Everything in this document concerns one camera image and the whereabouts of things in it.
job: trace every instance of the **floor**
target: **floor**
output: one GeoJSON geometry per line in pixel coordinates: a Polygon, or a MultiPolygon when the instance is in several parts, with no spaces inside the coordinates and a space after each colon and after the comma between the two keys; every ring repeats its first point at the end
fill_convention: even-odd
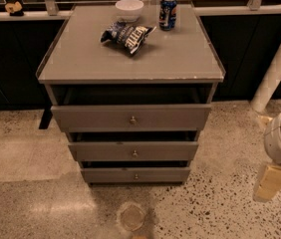
{"type": "MultiPolygon", "coordinates": [[[[271,101],[265,115],[280,112],[271,101]]],[[[0,112],[0,238],[281,238],[281,191],[253,200],[270,159],[248,102],[212,104],[183,185],[89,187],[55,121],[38,130],[42,113],[0,112]],[[127,205],[144,214],[136,231],[120,219],[127,205]]]]}

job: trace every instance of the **white bowl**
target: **white bowl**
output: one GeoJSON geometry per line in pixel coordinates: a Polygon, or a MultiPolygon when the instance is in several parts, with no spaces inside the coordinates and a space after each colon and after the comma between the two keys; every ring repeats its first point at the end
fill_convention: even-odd
{"type": "Polygon", "coordinates": [[[120,0],[115,6],[117,7],[119,20],[134,22],[141,15],[143,3],[141,0],[120,0]]]}

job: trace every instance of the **blue can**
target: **blue can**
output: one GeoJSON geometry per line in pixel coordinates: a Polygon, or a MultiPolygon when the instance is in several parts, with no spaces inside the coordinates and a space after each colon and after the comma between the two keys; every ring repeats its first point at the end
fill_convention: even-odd
{"type": "Polygon", "coordinates": [[[174,28],[176,22],[177,0],[161,0],[159,13],[159,27],[162,30],[174,28]]]}

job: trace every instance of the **drawer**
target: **drawer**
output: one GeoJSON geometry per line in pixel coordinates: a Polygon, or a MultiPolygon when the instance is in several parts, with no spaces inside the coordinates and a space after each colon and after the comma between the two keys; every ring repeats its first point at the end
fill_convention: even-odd
{"type": "Polygon", "coordinates": [[[61,131],[203,129],[210,105],[53,106],[61,131]]]}
{"type": "Polygon", "coordinates": [[[188,167],[169,168],[85,168],[82,175],[88,183],[185,182],[188,167]]]}
{"type": "Polygon", "coordinates": [[[193,160],[194,142],[70,142],[75,161],[193,160]]]}

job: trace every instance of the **drawer handle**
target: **drawer handle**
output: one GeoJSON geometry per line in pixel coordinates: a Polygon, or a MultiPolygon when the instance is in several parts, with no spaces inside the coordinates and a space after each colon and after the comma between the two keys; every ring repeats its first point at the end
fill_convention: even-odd
{"type": "Polygon", "coordinates": [[[134,116],[132,116],[131,118],[130,118],[130,123],[131,124],[136,124],[138,122],[138,120],[134,117],[134,116]]]}
{"type": "Polygon", "coordinates": [[[137,152],[136,150],[134,150],[134,152],[133,152],[132,156],[133,156],[133,157],[138,157],[138,156],[139,156],[139,154],[138,154],[138,152],[137,152]]]}

